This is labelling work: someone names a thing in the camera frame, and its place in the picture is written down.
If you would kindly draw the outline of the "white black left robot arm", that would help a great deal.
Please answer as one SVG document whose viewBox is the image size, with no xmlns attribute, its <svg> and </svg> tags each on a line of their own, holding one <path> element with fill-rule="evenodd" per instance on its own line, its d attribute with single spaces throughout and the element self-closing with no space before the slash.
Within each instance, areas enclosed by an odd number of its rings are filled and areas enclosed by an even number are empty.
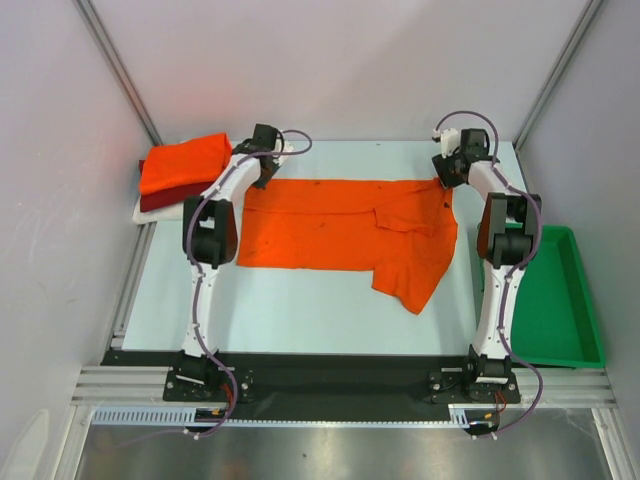
<svg viewBox="0 0 640 480">
<path fill-rule="evenodd" d="M 234 259 L 239 243 L 235 204 L 252 187 L 263 188 L 287 152 L 284 133 L 257 124 L 253 135 L 233 147 L 229 164 L 203 193 L 183 206 L 183 251 L 191 264 L 191 306 L 181 351 L 189 362 L 217 351 L 207 340 L 219 269 Z"/>
</svg>

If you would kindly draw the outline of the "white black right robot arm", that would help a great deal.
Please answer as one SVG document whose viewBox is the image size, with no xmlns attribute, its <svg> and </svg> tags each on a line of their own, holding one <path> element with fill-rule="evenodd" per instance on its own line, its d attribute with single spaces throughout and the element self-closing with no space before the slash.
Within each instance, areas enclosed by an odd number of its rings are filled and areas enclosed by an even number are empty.
<svg viewBox="0 0 640 480">
<path fill-rule="evenodd" d="M 483 261 L 484 294 L 470 357 L 476 367 L 463 373 L 461 388 L 484 401 L 505 381 L 510 362 L 516 299 L 527 265 L 542 236 L 541 199 L 513 185 L 496 158 L 496 147 L 482 129 L 435 130 L 440 153 L 432 158 L 442 186 L 472 187 L 484 200 L 476 251 Z"/>
</svg>

